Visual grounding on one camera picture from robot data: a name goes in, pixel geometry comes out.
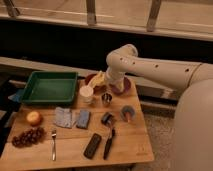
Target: green plastic tray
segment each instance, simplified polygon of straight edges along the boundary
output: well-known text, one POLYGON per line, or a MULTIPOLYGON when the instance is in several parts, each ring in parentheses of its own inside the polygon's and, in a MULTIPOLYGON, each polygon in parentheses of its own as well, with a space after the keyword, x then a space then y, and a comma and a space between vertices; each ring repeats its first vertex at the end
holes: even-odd
POLYGON ((35 71, 28 79, 21 102, 69 105, 75 97, 77 78, 77 72, 35 71))

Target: fork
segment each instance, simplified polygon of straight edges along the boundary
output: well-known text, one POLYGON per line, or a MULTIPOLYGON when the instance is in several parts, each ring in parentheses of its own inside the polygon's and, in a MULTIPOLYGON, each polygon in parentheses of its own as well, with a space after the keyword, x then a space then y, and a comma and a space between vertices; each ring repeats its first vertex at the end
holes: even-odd
POLYGON ((52 160, 56 160, 56 146, 55 146, 55 139, 56 139, 56 129, 52 130, 52 139, 53 139, 53 144, 52 144, 52 160))

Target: gray cloth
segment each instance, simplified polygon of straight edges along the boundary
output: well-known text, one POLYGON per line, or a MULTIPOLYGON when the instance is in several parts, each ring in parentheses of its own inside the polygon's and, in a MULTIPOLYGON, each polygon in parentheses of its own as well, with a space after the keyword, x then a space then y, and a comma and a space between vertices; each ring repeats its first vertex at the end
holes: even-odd
POLYGON ((56 107, 54 124, 63 128, 72 128, 72 113, 70 109, 56 107))

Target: grape cluster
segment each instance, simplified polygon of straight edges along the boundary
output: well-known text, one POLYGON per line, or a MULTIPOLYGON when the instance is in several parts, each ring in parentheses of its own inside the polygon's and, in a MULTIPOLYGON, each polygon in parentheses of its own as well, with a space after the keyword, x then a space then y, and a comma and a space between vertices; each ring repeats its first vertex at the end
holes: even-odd
POLYGON ((27 147, 36 144, 42 140, 45 131, 44 128, 38 127, 22 132, 19 136, 14 136, 12 144, 15 147, 27 147))

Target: wooden tabletop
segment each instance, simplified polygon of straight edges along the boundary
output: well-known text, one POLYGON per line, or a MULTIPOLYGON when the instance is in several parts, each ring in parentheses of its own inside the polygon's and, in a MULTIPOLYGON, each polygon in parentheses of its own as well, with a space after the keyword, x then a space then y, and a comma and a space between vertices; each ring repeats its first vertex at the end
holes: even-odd
POLYGON ((113 93, 109 107, 103 107, 101 95, 104 91, 94 95, 92 105, 85 104, 79 94, 70 109, 79 112, 88 109, 91 112, 87 130, 57 127, 56 161, 52 161, 51 130, 54 110, 56 106, 26 106, 22 105, 12 126, 10 135, 0 159, 0 170, 35 170, 50 168, 86 167, 98 165, 128 164, 153 161, 152 147, 147 133, 144 116, 137 96, 135 84, 131 81, 131 89, 120 96, 113 93), (124 105, 131 105, 135 109, 135 116, 131 123, 124 122, 120 117, 120 110, 124 105), (45 140, 31 147, 16 148, 11 141, 14 136, 26 131, 30 126, 26 122, 26 114, 37 110, 43 116, 41 126, 45 129, 45 140), (103 159, 103 152, 109 129, 100 120, 105 112, 111 112, 116 119, 116 137, 107 160, 103 159), (83 152, 94 133, 102 136, 101 144, 92 160, 84 157, 83 152))

